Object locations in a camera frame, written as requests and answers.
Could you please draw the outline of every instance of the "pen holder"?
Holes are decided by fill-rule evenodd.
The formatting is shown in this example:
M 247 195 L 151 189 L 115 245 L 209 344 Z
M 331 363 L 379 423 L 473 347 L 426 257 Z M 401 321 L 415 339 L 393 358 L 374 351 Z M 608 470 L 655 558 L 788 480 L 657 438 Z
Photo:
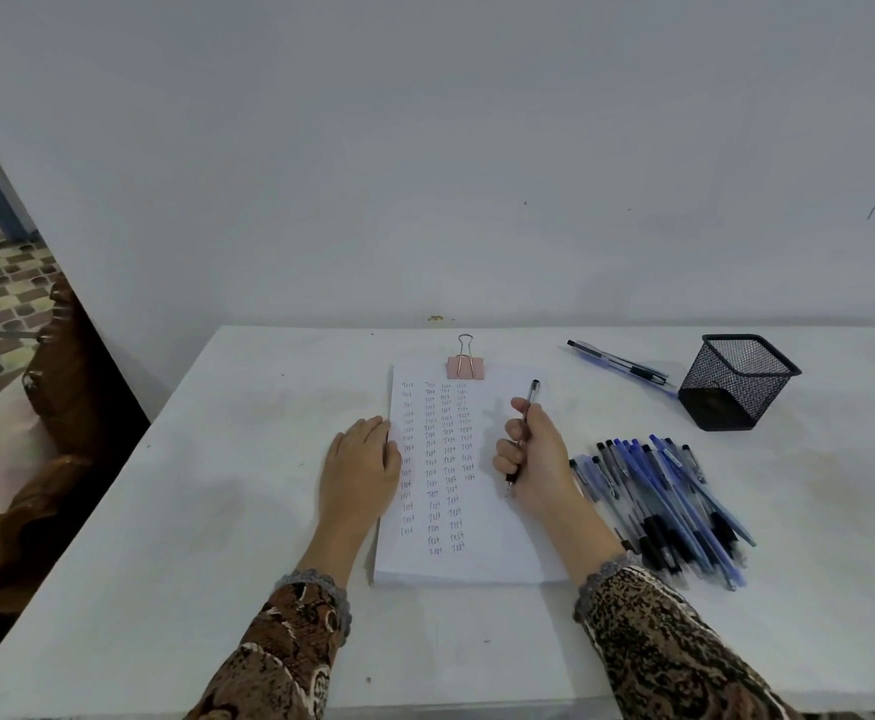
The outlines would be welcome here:
M 760 336 L 702 336 L 691 370 L 677 392 L 705 432 L 752 429 L 791 376 L 800 369 Z

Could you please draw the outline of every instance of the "pile of pens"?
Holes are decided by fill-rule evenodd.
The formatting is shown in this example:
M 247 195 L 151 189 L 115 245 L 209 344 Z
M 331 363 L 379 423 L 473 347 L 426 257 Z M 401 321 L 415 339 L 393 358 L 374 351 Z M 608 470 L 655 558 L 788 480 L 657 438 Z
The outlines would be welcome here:
M 756 545 L 741 522 L 712 493 L 687 445 L 650 435 L 598 443 L 598 455 L 571 460 L 581 490 L 603 503 L 621 544 L 648 570 L 685 588 L 682 565 L 701 578 L 721 580 L 731 592 L 745 586 L 738 537 Z

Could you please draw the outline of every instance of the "patterned sleeve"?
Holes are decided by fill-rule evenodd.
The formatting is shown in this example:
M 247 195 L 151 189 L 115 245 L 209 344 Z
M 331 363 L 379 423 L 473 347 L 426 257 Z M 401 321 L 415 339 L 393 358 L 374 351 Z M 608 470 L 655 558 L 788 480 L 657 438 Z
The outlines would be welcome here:
M 288 574 L 188 720 L 323 717 L 331 666 L 350 629 L 346 594 L 332 578 L 312 570 Z
M 801 717 L 634 556 L 588 577 L 575 619 L 604 662 L 625 720 Z

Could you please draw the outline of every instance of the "lace trim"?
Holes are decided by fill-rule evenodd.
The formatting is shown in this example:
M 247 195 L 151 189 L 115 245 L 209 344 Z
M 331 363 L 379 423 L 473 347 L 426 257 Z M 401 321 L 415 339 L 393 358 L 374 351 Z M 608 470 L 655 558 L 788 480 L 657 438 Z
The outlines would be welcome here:
M 290 584 L 300 583 L 317 584 L 334 600 L 337 615 L 340 618 L 340 632 L 344 637 L 338 647 L 344 646 L 347 642 L 347 637 L 351 634 L 351 603 L 347 600 L 347 589 L 339 588 L 334 583 L 334 579 L 326 573 L 319 573 L 313 568 L 308 568 L 306 571 L 291 571 L 287 576 L 275 583 L 274 590 L 276 591 Z
M 587 577 L 584 585 L 577 590 L 579 594 L 574 605 L 574 620 L 578 624 L 583 622 L 584 617 L 591 615 L 591 608 L 594 605 L 594 597 L 597 595 L 600 585 L 603 584 L 614 574 L 629 567 L 638 567 L 641 562 L 634 554 L 628 552 L 621 556 L 615 556 L 608 560 L 598 569 L 597 573 L 592 573 Z

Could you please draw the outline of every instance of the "hand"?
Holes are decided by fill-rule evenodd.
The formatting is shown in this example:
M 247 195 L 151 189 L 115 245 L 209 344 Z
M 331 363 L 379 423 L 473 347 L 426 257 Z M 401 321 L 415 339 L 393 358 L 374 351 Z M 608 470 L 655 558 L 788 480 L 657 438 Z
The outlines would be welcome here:
M 320 522 L 346 526 L 361 539 L 394 499 L 401 453 L 387 441 L 390 422 L 382 416 L 358 419 L 331 442 L 320 478 Z
M 394 499 L 401 453 L 387 441 L 390 422 L 358 419 L 331 442 L 320 477 L 317 530 L 298 570 L 316 569 L 344 588 L 374 522 Z
M 504 424 L 513 442 L 498 440 L 494 468 L 505 475 L 521 470 L 520 479 L 511 489 L 517 502 L 532 516 L 544 520 L 560 515 L 583 499 L 568 464 L 564 439 L 540 404 L 532 404 L 527 410 L 527 399 L 516 397 L 510 405 L 518 412 L 527 411 L 527 424 L 519 418 Z M 517 447 L 521 440 L 525 441 L 524 449 Z

